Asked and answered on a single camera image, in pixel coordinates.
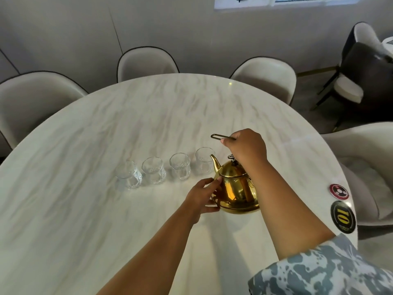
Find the person's right hand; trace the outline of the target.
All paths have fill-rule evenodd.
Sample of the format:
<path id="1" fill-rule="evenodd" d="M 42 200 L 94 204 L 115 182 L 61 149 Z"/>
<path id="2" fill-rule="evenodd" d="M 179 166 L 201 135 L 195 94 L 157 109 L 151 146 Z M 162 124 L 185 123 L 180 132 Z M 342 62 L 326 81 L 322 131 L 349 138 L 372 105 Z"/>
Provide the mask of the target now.
<path id="1" fill-rule="evenodd" d="M 246 134 L 246 143 L 241 152 L 231 152 L 249 175 L 268 164 L 267 148 L 261 135 L 250 128 L 234 133 Z"/>

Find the blue white patterned sleeve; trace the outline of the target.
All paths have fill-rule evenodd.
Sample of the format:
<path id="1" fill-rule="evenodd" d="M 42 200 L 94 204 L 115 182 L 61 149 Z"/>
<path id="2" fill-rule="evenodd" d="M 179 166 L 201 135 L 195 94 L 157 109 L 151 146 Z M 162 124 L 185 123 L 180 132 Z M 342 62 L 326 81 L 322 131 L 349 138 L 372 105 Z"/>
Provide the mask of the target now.
<path id="1" fill-rule="evenodd" d="M 366 261 L 340 234 L 271 264 L 248 281 L 250 295 L 393 295 L 393 273 Z"/>

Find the person's left hand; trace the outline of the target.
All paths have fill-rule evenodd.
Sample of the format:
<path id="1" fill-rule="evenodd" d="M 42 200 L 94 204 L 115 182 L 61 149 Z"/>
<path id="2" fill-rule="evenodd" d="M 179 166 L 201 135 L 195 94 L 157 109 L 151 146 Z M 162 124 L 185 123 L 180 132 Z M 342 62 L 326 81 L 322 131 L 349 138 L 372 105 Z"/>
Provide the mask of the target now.
<path id="1" fill-rule="evenodd" d="M 220 207 L 220 205 L 212 199 L 212 195 L 221 190 L 221 182 L 222 177 L 218 177 L 217 179 L 204 178 L 191 188 L 181 205 L 181 210 L 187 214 L 191 225 L 199 221 L 202 215 L 201 209 L 203 206 Z"/>

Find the round black yellow sticker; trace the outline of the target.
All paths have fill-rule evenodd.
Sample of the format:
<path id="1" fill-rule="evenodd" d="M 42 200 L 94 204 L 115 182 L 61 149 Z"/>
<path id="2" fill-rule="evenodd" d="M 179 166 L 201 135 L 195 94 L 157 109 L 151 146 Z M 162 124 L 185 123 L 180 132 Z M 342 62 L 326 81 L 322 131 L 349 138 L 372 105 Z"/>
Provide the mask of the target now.
<path id="1" fill-rule="evenodd" d="M 343 201 L 337 200 L 330 207 L 331 219 L 336 228 L 344 234 L 351 234 L 356 229 L 356 217 L 352 209 Z"/>

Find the dark chair with white cushion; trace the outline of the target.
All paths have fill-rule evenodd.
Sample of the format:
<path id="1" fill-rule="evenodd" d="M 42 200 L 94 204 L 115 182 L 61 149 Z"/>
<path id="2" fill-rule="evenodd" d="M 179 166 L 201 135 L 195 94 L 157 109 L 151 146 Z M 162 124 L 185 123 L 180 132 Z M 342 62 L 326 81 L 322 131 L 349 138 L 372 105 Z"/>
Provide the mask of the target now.
<path id="1" fill-rule="evenodd" d="M 344 105 L 332 132 L 356 112 L 380 114 L 381 118 L 393 121 L 393 58 L 356 42 L 341 63 L 332 88 L 314 109 L 329 97 Z"/>

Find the clear textured drinking glass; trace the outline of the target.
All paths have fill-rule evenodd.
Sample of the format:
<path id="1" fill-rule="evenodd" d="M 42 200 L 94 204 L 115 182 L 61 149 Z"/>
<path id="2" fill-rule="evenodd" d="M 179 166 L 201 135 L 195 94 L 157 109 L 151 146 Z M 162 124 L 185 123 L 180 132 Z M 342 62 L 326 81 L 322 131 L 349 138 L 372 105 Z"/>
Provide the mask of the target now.
<path id="1" fill-rule="evenodd" d="M 150 184 L 160 184 L 166 179 L 163 160 L 159 157 L 149 157 L 142 163 L 142 170 Z"/>
<path id="2" fill-rule="evenodd" d="M 201 147 L 195 153 L 195 166 L 198 175 L 209 174 L 214 172 L 214 163 L 211 154 L 215 155 L 215 151 L 210 147 Z"/>
<path id="3" fill-rule="evenodd" d="M 115 176 L 128 189 L 139 187 L 143 180 L 137 164 L 132 160 L 124 160 L 119 163 L 115 169 Z"/>
<path id="4" fill-rule="evenodd" d="M 187 180 L 191 173 L 191 160 L 185 153 L 175 153 L 169 160 L 175 178 Z"/>

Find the white upholstered dining chair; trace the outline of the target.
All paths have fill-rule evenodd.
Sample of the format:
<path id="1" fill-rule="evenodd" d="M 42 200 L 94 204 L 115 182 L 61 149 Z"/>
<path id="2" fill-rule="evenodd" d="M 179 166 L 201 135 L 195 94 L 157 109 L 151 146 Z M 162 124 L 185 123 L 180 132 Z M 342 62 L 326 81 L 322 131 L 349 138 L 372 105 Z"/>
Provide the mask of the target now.
<path id="1" fill-rule="evenodd" d="M 0 134 L 13 150 L 42 122 L 88 95 L 74 80 L 33 71 L 0 82 Z"/>
<path id="2" fill-rule="evenodd" d="M 178 74 L 173 57 L 164 49 L 152 46 L 126 51 L 117 64 L 117 83 L 160 74 Z"/>
<path id="3" fill-rule="evenodd" d="M 351 50 L 352 46 L 356 43 L 362 43 L 369 46 L 374 51 L 389 56 L 393 60 L 393 54 L 390 53 L 381 43 L 379 38 L 376 35 L 376 32 L 371 27 L 370 24 L 366 22 L 359 22 L 353 26 L 350 34 L 345 42 L 345 45 L 341 52 L 341 60 L 342 63 L 346 57 L 346 55 Z"/>
<path id="4" fill-rule="evenodd" d="M 393 122 L 322 134 L 350 188 L 357 222 L 393 227 Z"/>
<path id="5" fill-rule="evenodd" d="M 244 61 L 229 77 L 271 94 L 291 105 L 297 84 L 297 75 L 288 63 L 258 56 Z"/>

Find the white framed window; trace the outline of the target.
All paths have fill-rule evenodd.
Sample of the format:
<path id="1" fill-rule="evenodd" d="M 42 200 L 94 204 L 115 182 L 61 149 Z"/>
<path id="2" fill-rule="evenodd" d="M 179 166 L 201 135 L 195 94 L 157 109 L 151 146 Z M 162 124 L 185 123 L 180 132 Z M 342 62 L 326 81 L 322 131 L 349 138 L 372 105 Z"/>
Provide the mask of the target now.
<path id="1" fill-rule="evenodd" d="M 214 0 L 215 10 L 253 9 L 253 8 L 291 8 L 326 7 L 354 5 L 364 0 Z"/>

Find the person's right forearm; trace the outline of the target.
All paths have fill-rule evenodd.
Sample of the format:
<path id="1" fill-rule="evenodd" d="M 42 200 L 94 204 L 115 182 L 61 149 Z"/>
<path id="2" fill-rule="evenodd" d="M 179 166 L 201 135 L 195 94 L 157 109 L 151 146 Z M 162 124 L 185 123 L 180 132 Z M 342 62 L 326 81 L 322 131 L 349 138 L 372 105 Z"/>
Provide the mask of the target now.
<path id="1" fill-rule="evenodd" d="M 259 208 L 279 260 L 314 249 L 336 236 L 267 159 L 247 158 L 241 164 L 256 189 Z"/>

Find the round red sticker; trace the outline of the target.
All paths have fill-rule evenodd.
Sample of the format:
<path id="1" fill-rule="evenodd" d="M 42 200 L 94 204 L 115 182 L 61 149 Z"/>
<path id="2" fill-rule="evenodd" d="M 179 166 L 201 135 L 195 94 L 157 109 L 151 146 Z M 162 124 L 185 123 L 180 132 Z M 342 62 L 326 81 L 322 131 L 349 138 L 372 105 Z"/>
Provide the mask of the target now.
<path id="1" fill-rule="evenodd" d="M 329 186 L 329 192 L 334 198 L 341 200 L 341 201 L 347 200 L 350 196 L 350 194 L 346 190 L 346 188 L 344 188 L 343 186 L 341 186 L 339 184 L 331 184 Z"/>

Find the person's left forearm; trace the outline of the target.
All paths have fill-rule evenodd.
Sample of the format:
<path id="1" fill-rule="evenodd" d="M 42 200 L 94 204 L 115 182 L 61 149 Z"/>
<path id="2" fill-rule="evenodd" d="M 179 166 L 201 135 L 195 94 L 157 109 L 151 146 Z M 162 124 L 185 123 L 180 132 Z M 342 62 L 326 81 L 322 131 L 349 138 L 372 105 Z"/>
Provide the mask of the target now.
<path id="1" fill-rule="evenodd" d="M 96 295 L 169 295 L 200 210 L 182 205 Z"/>

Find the gold metal teapot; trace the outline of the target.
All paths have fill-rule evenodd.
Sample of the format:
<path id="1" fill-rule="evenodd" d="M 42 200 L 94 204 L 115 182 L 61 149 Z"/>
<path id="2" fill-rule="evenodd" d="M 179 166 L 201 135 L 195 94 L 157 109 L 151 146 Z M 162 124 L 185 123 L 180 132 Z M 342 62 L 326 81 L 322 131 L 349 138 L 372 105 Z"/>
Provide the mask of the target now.
<path id="1" fill-rule="evenodd" d="M 220 164 L 211 154 L 215 171 L 214 179 L 221 177 L 220 187 L 212 194 L 212 200 L 225 212 L 246 214 L 259 210 L 257 193 L 251 178 L 233 154 Z"/>

